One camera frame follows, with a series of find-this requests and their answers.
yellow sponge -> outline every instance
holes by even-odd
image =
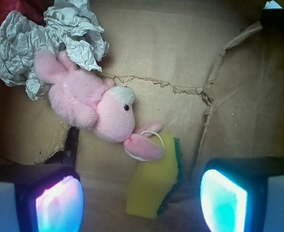
[[[179,140],[172,135],[160,136],[165,144],[165,156],[155,162],[139,163],[128,189],[128,214],[156,218],[157,211],[167,200],[166,196],[178,183],[181,166]],[[156,136],[150,139],[161,144]]]

cyan light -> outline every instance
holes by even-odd
[[[242,232],[245,226],[247,191],[215,169],[201,181],[201,207],[212,232]]]
[[[65,177],[36,198],[39,232],[77,232],[84,209],[83,188],[79,180]]]

stuffed animal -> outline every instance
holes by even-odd
[[[38,79],[52,84],[48,93],[51,106],[71,126],[92,130],[112,143],[123,143],[134,159],[155,161],[163,157],[164,147],[148,139],[162,129],[162,124],[155,122],[134,131],[132,89],[115,86],[112,79],[102,80],[79,68],[66,51],[57,56],[39,51],[34,68]]]

torn cardboard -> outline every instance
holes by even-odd
[[[207,112],[193,183],[215,157],[284,156],[284,35],[257,23],[229,43],[205,88]]]
[[[0,153],[22,164],[40,163],[64,149],[69,126],[48,100],[32,101],[24,87],[8,87],[1,113]]]

cardboard floor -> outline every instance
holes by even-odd
[[[135,91],[137,126],[161,120],[164,133],[180,138],[186,182],[163,216],[127,215],[138,161],[121,144],[80,130],[81,231],[208,231],[198,198],[205,163],[219,156],[284,155],[284,36],[254,24],[264,4],[91,1],[110,43],[101,75]],[[64,148],[68,129],[47,100],[31,101],[23,87],[0,81],[2,156],[43,162]]]

